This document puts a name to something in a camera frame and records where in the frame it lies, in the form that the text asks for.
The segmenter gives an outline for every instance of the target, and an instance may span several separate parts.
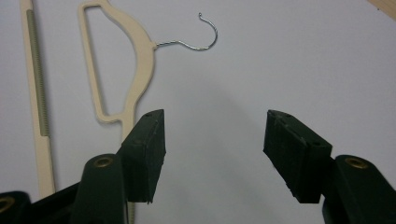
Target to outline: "clothes hanger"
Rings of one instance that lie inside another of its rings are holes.
[[[105,114],[103,109],[102,96],[98,88],[98,80],[92,57],[92,43],[90,40],[90,35],[87,28],[87,20],[85,16],[85,10],[88,7],[101,7],[107,17],[115,22],[124,31],[124,33],[128,35],[134,45],[134,52],[136,55],[136,72],[134,74],[134,80],[132,82],[131,88],[127,93],[124,110],[119,114],[107,115]],[[193,47],[180,40],[173,40],[157,44],[150,40],[149,35],[145,31],[145,29],[134,18],[111,6],[107,0],[93,0],[79,5],[79,26],[82,34],[84,53],[91,83],[95,113],[97,118],[104,123],[110,123],[115,121],[119,121],[121,123],[122,141],[127,137],[129,132],[134,127],[134,111],[136,104],[148,87],[149,82],[152,78],[154,69],[154,50],[158,47],[179,44],[188,49],[202,51],[210,49],[216,44],[218,40],[218,30],[216,26],[211,21],[203,18],[201,13],[198,14],[198,17],[201,21],[208,23],[215,31],[215,40],[209,46],[203,48]],[[128,210],[129,222],[134,223],[133,203],[128,203]]]

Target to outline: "metal hanger hook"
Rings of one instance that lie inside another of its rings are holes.
[[[197,47],[191,46],[189,44],[186,44],[185,42],[183,42],[181,40],[173,40],[173,41],[159,43],[159,44],[157,44],[157,48],[158,47],[163,47],[163,46],[168,46],[168,45],[174,45],[174,44],[180,44],[180,45],[182,45],[182,46],[184,46],[184,47],[186,47],[188,49],[200,50],[200,51],[212,48],[216,44],[216,41],[218,41],[218,29],[216,28],[216,26],[211,21],[209,21],[209,20],[205,19],[204,17],[202,17],[202,13],[201,12],[198,13],[198,17],[199,17],[199,19],[201,21],[204,21],[204,22],[208,23],[213,28],[213,30],[215,31],[215,35],[216,35],[215,36],[215,40],[209,46],[204,47],[204,48],[197,48]]]

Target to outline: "brass rivet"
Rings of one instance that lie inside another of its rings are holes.
[[[346,163],[358,169],[367,169],[369,167],[366,162],[352,157],[346,158]]]
[[[93,165],[95,167],[107,167],[109,164],[113,163],[113,159],[109,158],[109,157],[101,157],[99,159],[97,159]]]
[[[3,213],[8,210],[15,203],[15,199],[13,197],[4,197],[0,198],[0,213]]]

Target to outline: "clamp jaw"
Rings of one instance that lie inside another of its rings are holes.
[[[126,224],[127,202],[152,203],[165,156],[163,110],[144,115],[116,154],[90,159],[81,181],[36,203],[0,194],[0,223]]]
[[[319,203],[326,224],[396,223],[396,191],[359,157],[330,157],[332,145],[292,115],[269,110],[264,153],[299,203]]]

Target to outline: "gray background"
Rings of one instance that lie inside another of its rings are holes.
[[[80,1],[35,1],[56,185],[116,152],[120,125],[99,123],[78,28]],[[112,0],[156,42],[216,46],[155,51],[136,119],[163,108],[167,154],[154,204],[136,223],[323,223],[320,204],[298,204],[262,153],[266,111],[288,112],[333,145],[332,155],[373,162],[396,186],[396,21],[364,0]],[[106,110],[122,110],[134,76],[126,35],[88,10]],[[19,1],[0,1],[0,191],[38,200]]]

